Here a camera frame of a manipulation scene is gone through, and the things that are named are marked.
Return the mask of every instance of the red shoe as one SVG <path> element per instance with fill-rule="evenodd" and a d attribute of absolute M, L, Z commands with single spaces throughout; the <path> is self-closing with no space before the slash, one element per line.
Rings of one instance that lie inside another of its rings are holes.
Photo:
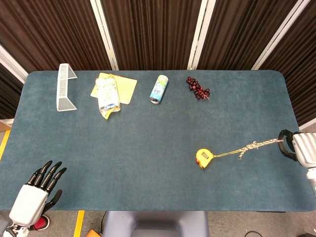
<path fill-rule="evenodd" d="M 42 215 L 40 216 L 39 220 L 30 227 L 30 231 L 42 231 L 48 228 L 50 225 L 50 219 L 48 216 Z"/>

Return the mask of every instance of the robotic hand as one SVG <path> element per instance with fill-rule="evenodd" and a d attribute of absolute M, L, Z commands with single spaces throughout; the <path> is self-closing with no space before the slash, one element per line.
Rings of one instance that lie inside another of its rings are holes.
<path fill-rule="evenodd" d="M 282 142 L 278 143 L 280 151 L 285 157 L 298 161 L 308 169 L 306 176 L 316 197 L 316 133 L 292 133 L 283 130 L 278 139 L 281 140 L 284 136 L 289 148 L 295 153 L 288 152 Z"/>
<path fill-rule="evenodd" d="M 54 173 L 62 164 L 58 162 L 45 176 L 51 164 L 52 161 L 50 160 L 42 168 L 35 171 L 29 181 L 22 186 L 9 215 L 13 224 L 5 229 L 3 237 L 26 237 L 30 227 L 59 200 L 62 194 L 61 190 L 56 192 L 50 202 L 45 203 L 67 168 L 62 168 L 54 176 Z"/>

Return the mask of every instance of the orange object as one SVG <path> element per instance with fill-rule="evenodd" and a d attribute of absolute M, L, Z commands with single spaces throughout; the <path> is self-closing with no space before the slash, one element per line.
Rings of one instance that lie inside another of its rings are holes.
<path fill-rule="evenodd" d="M 101 237 L 94 230 L 89 231 L 87 237 Z"/>

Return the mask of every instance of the yellow tape line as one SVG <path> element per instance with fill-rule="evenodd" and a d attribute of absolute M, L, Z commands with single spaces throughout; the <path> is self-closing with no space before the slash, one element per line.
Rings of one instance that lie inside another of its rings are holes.
<path fill-rule="evenodd" d="M 84 211 L 78 211 L 74 237 L 80 237 L 81 229 L 82 229 L 82 223 L 83 223 L 83 217 L 84 217 Z"/>
<path fill-rule="evenodd" d="M 10 132 L 11 132 L 11 130 L 8 130 L 8 131 L 5 132 L 5 135 L 4 135 L 3 140 L 1 142 L 1 145 L 0 145 L 0 160 L 2 158 L 2 155 L 3 155 L 3 152 L 4 152 L 5 146 L 6 146 L 6 142 L 8 141 Z"/>

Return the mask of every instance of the brown curtain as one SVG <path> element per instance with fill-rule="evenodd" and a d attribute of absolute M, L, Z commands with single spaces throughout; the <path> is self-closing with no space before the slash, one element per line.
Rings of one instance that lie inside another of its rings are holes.
<path fill-rule="evenodd" d="M 0 43 L 29 73 L 111 69 L 89 0 L 0 0 Z"/>
<path fill-rule="evenodd" d="M 0 119 L 14 118 L 23 84 L 0 64 Z"/>
<path fill-rule="evenodd" d="M 312 0 L 260 69 L 280 71 L 299 125 L 316 118 L 316 1 Z"/>
<path fill-rule="evenodd" d="M 201 0 L 102 0 L 120 70 L 186 69 Z"/>
<path fill-rule="evenodd" d="M 198 69 L 250 70 L 296 0 L 217 0 Z"/>

